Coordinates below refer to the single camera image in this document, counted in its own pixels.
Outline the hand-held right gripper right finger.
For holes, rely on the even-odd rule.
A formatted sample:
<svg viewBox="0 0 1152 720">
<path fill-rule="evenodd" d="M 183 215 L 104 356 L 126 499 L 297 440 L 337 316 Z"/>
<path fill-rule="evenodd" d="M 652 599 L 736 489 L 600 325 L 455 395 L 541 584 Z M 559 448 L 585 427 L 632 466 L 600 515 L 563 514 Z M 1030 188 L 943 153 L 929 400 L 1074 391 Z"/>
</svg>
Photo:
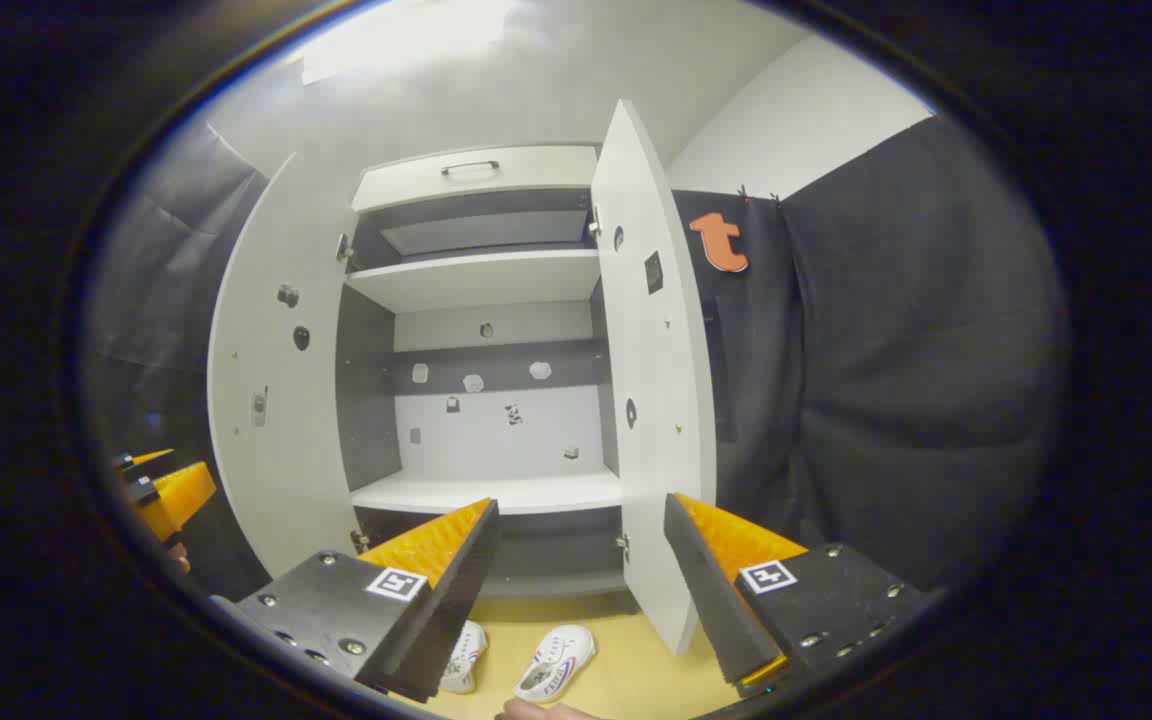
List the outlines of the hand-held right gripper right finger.
<svg viewBox="0 0 1152 720">
<path fill-rule="evenodd" d="M 741 696 L 803 694 L 882 653 L 942 601 L 844 543 L 808 548 L 670 493 L 664 533 L 723 679 Z"/>
</svg>

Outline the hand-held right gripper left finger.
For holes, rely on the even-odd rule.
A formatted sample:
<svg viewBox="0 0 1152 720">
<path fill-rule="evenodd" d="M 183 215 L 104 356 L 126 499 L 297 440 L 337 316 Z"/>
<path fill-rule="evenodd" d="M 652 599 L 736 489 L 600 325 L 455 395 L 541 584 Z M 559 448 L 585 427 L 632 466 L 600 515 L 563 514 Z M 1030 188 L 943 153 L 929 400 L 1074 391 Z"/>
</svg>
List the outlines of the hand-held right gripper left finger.
<svg viewBox="0 0 1152 720">
<path fill-rule="evenodd" d="M 429 702 L 495 556 L 495 498 L 365 553 L 319 550 L 242 600 L 212 605 L 282 669 L 335 694 Z"/>
</svg>

